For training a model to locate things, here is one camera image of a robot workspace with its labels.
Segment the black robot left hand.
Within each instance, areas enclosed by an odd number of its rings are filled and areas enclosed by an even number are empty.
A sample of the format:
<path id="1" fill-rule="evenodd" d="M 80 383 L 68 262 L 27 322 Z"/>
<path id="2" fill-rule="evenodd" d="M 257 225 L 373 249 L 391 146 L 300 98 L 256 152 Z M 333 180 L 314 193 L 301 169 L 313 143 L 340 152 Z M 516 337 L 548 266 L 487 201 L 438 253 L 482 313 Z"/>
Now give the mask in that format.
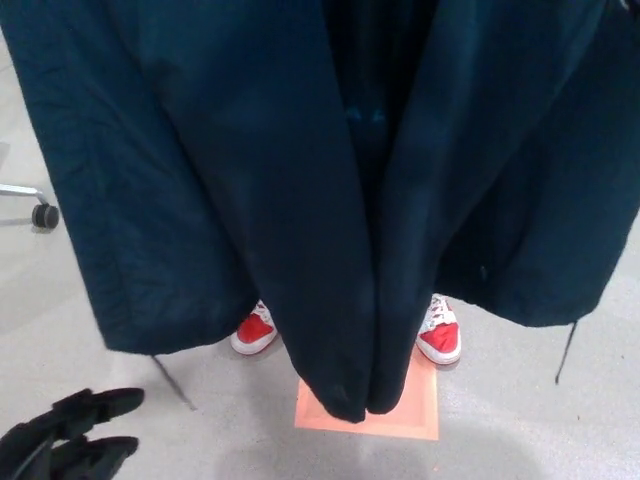
<path id="1" fill-rule="evenodd" d="M 134 455 L 139 440 L 115 436 L 90 440 L 87 433 L 139 408 L 140 388 L 96 393 L 80 390 L 51 409 L 19 423 L 1 438 L 1 480 L 112 479 Z"/>

